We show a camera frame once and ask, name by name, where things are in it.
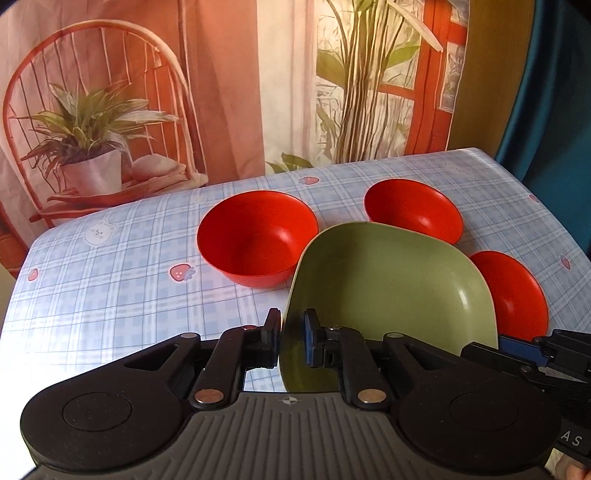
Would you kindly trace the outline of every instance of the silver rivet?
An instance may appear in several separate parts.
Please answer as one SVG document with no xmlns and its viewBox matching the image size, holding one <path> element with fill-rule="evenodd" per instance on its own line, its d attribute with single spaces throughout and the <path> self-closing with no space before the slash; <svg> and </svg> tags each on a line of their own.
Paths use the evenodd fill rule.
<svg viewBox="0 0 591 480">
<path fill-rule="evenodd" d="M 377 388 L 366 388 L 357 394 L 357 398 L 363 403 L 380 403 L 386 400 L 386 392 Z"/>
<path fill-rule="evenodd" d="M 223 393 L 215 388 L 204 388 L 195 392 L 195 400 L 199 403 L 213 404 L 220 403 L 223 400 Z"/>
</svg>

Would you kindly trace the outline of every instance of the gray ribbed surface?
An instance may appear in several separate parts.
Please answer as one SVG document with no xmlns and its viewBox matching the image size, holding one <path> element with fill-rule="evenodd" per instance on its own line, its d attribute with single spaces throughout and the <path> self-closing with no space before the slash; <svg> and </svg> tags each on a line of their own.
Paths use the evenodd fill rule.
<svg viewBox="0 0 591 480">
<path fill-rule="evenodd" d="M 27 480 L 466 480 L 431 465 L 387 417 L 348 407 L 338 393 L 242 393 L 218 412 L 195 414 L 178 439 L 141 465 L 104 475 L 39 467 Z M 541 469 L 506 480 L 547 480 Z"/>
</svg>

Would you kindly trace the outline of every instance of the tablecloth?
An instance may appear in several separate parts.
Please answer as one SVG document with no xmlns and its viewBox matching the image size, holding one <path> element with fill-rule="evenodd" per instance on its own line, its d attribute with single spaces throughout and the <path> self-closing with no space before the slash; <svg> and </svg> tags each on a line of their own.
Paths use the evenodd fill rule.
<svg viewBox="0 0 591 480">
<path fill-rule="evenodd" d="M 218 338 L 284 310 L 288 283 L 256 290 L 205 263 L 195 242 L 207 211 L 256 189 L 306 202 L 321 228 L 365 220 L 363 195 L 393 177 L 438 188 L 460 210 L 464 253 L 483 249 L 523 262 L 541 284 L 550 328 L 591 330 L 591 263 L 556 218 L 483 152 L 457 150 L 299 170 L 121 205 L 71 220 L 32 245 L 0 337 L 0 478 L 33 467 L 18 420 L 36 392 L 182 332 Z M 277 369 L 247 390 L 281 391 Z"/>
</svg>

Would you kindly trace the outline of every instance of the plaid tablecloth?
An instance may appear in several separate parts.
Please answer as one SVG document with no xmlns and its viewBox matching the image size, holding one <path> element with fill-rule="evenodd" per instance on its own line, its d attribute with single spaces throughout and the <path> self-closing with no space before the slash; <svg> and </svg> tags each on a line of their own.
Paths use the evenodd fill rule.
<svg viewBox="0 0 591 480">
<path fill-rule="evenodd" d="M 373 183 L 403 177 L 430 184 L 459 208 L 458 247 L 505 252 L 541 284 L 551 328 L 591 330 L 591 263 L 554 216 L 506 170 L 476 149 L 276 174 L 168 194 L 71 220 L 41 235 L 17 280 L 0 338 L 0 478 L 33 463 L 20 437 L 25 403 L 42 388 L 181 332 L 217 338 L 284 310 L 288 284 L 241 287 L 205 263 L 195 243 L 220 200 L 256 189 L 301 198 L 321 228 L 365 220 Z M 278 370 L 254 371 L 247 390 L 283 389 Z"/>
</svg>

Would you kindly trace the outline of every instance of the black circular pad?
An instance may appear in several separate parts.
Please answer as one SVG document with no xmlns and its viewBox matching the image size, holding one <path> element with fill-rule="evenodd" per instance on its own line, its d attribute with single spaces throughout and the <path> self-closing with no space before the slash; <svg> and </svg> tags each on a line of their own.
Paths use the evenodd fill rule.
<svg viewBox="0 0 591 480">
<path fill-rule="evenodd" d="M 64 407 L 64 420 L 83 432 L 103 432 L 121 425 L 131 415 L 127 398 L 109 392 L 80 395 Z"/>
<path fill-rule="evenodd" d="M 497 432 L 513 425 L 517 406 L 494 392 L 464 393 L 449 405 L 452 418 L 463 427 L 479 432 Z"/>
<path fill-rule="evenodd" d="M 441 465 L 499 475 L 543 464 L 560 414 L 536 388 L 475 365 L 426 372 L 403 399 L 398 427 Z"/>
<path fill-rule="evenodd" d="M 177 434 L 184 414 L 165 379 L 113 365 L 46 388 L 25 406 L 21 432 L 36 463 L 67 472 L 115 470 Z"/>
</svg>

